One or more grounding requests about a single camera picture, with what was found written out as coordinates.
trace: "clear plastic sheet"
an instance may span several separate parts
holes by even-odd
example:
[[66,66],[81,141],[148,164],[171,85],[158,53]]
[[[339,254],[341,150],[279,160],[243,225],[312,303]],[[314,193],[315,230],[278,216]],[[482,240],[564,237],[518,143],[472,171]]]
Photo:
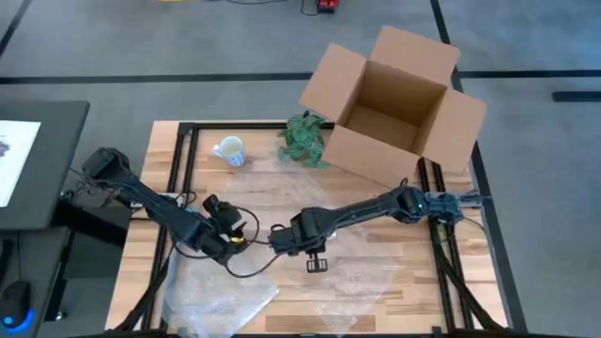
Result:
[[[231,269],[239,273],[260,269],[264,264],[260,257],[266,254],[261,249],[249,247],[230,261]],[[268,274],[237,279],[212,259],[191,260],[176,253],[170,259],[162,317],[182,337],[229,337],[278,293]]]
[[[334,187],[337,191],[329,192],[332,185],[338,184],[338,177],[346,175],[334,173],[295,162],[251,159],[227,177],[225,184],[206,188],[220,199],[234,205],[240,203],[239,207],[254,212],[261,222],[259,239],[267,240],[272,225],[289,226],[290,218],[303,207],[343,207],[386,191],[375,189],[366,195],[361,185],[355,190]],[[243,217],[249,222],[245,229],[248,238],[254,233],[254,222],[248,215]],[[172,257],[172,261],[177,260],[173,267],[177,266],[178,277],[175,280],[170,271],[165,297],[167,311],[163,315],[169,314],[167,322],[171,328],[186,328],[188,336],[195,333],[200,337],[225,337],[269,307],[271,300],[298,301],[301,315],[318,316],[323,321],[324,325],[316,331],[344,334],[389,289],[398,267],[380,246],[369,241],[369,231],[362,225],[338,230],[326,248],[320,257],[329,260],[327,272],[307,273],[308,256],[300,253],[297,257],[282,256],[265,272],[244,280],[231,277],[212,260]],[[254,244],[232,258],[231,269],[238,274],[253,272],[273,256],[271,248]]]

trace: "green leaves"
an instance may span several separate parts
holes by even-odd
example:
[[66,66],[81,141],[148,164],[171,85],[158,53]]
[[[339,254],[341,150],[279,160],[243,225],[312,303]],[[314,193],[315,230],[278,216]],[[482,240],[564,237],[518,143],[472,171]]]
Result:
[[290,130],[302,128],[302,120],[303,120],[302,115],[294,115],[294,116],[290,117],[290,119],[288,120],[286,125],[288,126],[288,128]]
[[323,154],[323,137],[321,125],[325,122],[323,117],[310,115],[294,115],[287,121],[287,129],[278,132],[279,137],[285,138],[286,147],[278,149],[280,161],[304,160],[308,166],[325,168],[327,164],[321,161]]

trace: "floor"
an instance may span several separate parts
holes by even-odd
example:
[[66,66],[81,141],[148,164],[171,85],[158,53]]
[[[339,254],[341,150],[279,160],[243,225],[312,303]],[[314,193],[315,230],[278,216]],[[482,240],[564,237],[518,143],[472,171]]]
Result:
[[[601,69],[597,0],[439,3],[462,52],[460,71]],[[195,75],[310,72],[331,41],[369,54],[384,24],[439,39],[424,0],[342,0],[335,15],[315,17],[301,15],[300,5],[2,0],[0,36],[9,34],[0,41],[0,100],[88,100],[74,165],[98,146],[116,146],[140,170],[153,120],[287,118],[302,111],[306,81]],[[14,21],[18,12],[24,15]],[[550,94],[599,89],[601,78],[462,83],[488,104],[479,143],[528,329],[598,336],[601,158],[591,154],[601,143],[601,114],[598,103],[559,104]],[[109,297],[111,273],[83,278],[74,295],[97,289]],[[86,333],[90,320],[102,326],[99,317],[102,309],[45,336]]]

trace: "plastic bag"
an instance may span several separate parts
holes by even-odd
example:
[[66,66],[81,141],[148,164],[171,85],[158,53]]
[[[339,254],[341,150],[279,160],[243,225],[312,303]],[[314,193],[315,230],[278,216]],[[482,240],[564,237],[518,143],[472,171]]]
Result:
[[[260,269],[263,256],[268,254],[260,249],[251,246],[234,257],[231,269],[240,273]],[[162,317],[170,330],[182,337],[230,337],[278,293],[268,274],[238,279],[212,259],[192,260],[178,254],[170,259],[174,269],[167,276]]]

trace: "white mug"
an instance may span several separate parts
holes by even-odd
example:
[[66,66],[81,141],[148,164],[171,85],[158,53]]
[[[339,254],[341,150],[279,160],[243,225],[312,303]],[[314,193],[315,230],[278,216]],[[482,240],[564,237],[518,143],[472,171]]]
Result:
[[244,143],[238,136],[227,136],[222,141],[213,147],[213,153],[224,158],[233,166],[241,166],[246,159],[246,151]]

